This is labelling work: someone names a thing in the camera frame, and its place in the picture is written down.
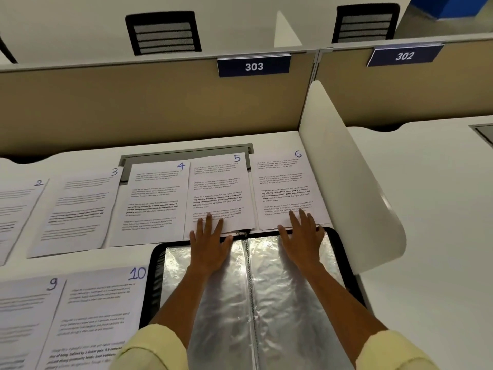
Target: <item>open file folder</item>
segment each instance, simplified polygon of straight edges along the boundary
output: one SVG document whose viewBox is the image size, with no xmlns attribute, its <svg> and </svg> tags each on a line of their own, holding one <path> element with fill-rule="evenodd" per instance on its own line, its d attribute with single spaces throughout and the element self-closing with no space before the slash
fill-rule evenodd
<svg viewBox="0 0 493 370">
<path fill-rule="evenodd" d="M 363 303 L 337 232 L 325 228 L 320 260 Z M 278 231 L 235 237 L 209 280 L 188 348 L 193 369 L 352 369 L 308 282 L 287 258 Z M 140 326 L 149 323 L 190 264 L 188 242 L 151 256 Z"/>
</svg>

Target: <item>blue box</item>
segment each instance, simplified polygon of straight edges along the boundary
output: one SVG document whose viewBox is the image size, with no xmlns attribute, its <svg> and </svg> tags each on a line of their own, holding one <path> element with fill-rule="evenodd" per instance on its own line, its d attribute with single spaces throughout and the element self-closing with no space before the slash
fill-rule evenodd
<svg viewBox="0 0 493 370">
<path fill-rule="evenodd" d="M 437 18 L 475 17 L 488 0 L 411 0 L 411 5 Z"/>
</svg>

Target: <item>white paper sheet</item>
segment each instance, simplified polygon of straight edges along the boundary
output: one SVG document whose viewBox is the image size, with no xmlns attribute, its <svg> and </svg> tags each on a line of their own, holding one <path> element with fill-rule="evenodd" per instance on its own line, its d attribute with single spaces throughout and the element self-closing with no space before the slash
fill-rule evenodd
<svg viewBox="0 0 493 370">
<path fill-rule="evenodd" d="M 101 248 L 122 170 L 107 168 L 65 179 L 28 258 Z"/>
<path fill-rule="evenodd" d="M 72 274 L 37 370 L 107 370 L 139 329 L 147 267 Z"/>
<path fill-rule="evenodd" d="M 187 160 L 133 165 L 111 246 L 183 240 L 189 171 Z"/>
<path fill-rule="evenodd" d="M 47 181 L 24 180 L 0 186 L 0 266 L 5 265 Z"/>
<path fill-rule="evenodd" d="M 64 285 L 62 277 L 0 283 L 0 369 L 36 368 Z"/>
<path fill-rule="evenodd" d="M 185 239 L 198 218 L 213 215 L 213 228 L 224 218 L 222 232 L 255 228 L 250 181 L 244 153 L 190 160 Z"/>
<path fill-rule="evenodd" d="M 304 151 L 250 155 L 253 191 L 261 230 L 291 227 L 288 212 L 311 213 L 317 224 L 331 224 Z"/>
</svg>

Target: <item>desk number sign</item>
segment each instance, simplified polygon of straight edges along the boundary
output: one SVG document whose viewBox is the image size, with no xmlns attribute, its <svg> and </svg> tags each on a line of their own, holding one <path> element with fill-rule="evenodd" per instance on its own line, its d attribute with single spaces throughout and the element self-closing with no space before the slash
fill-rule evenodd
<svg viewBox="0 0 493 370">
<path fill-rule="evenodd" d="M 442 43 L 426 45 L 401 44 L 375 47 L 367 66 L 433 62 L 442 48 Z"/>
<path fill-rule="evenodd" d="M 289 73 L 290 64 L 290 54 L 218 58 L 217 70 L 220 78 L 228 76 L 287 74 Z"/>
</svg>

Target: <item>finger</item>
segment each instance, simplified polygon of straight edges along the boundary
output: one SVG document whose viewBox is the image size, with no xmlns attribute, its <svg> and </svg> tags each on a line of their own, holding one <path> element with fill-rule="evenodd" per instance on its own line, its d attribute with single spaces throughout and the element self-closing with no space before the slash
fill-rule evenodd
<svg viewBox="0 0 493 370">
<path fill-rule="evenodd" d="M 202 226 L 202 218 L 199 218 L 197 221 L 197 237 L 200 239 L 204 234 L 203 226 Z"/>
<path fill-rule="evenodd" d="M 211 213 L 207 213 L 206 228 L 204 229 L 204 233 L 206 235 L 210 235 L 212 229 L 213 229 L 213 215 Z"/>
<path fill-rule="evenodd" d="M 214 236 L 217 236 L 217 238 L 219 238 L 219 236 L 221 235 L 223 224 L 224 224 L 224 219 L 220 218 L 219 222 L 217 223 L 216 229 L 214 230 Z"/>
<path fill-rule="evenodd" d="M 309 225 L 308 218 L 307 218 L 307 215 L 305 214 L 305 212 L 303 211 L 303 209 L 300 209 L 298 212 L 300 214 L 300 220 L 301 220 L 302 227 L 308 226 Z"/>
<path fill-rule="evenodd" d="M 283 226 L 279 225 L 278 230 L 279 230 L 280 238 L 282 240 L 282 246 L 285 247 L 287 244 L 289 244 L 291 239 L 289 238 L 286 229 Z"/>
<path fill-rule="evenodd" d="M 194 247 L 197 243 L 197 239 L 195 238 L 195 232 L 190 231 L 190 247 Z"/>
<path fill-rule="evenodd" d="M 229 251 L 231 250 L 231 245 L 233 245 L 233 236 L 229 235 L 221 244 L 223 252 L 229 253 Z"/>
<path fill-rule="evenodd" d="M 325 236 L 325 230 L 322 226 L 318 226 L 316 235 L 317 235 L 317 241 L 320 244 Z"/>
<path fill-rule="evenodd" d="M 313 219 L 313 216 L 308 213 L 308 223 L 310 224 L 310 231 L 316 231 L 317 230 L 317 225 L 315 224 L 315 220 Z"/>
<path fill-rule="evenodd" d="M 289 219 L 291 219 L 291 226 L 293 226 L 293 228 L 299 228 L 300 223 L 298 222 L 298 218 L 296 218 L 292 210 L 289 211 Z"/>
</svg>

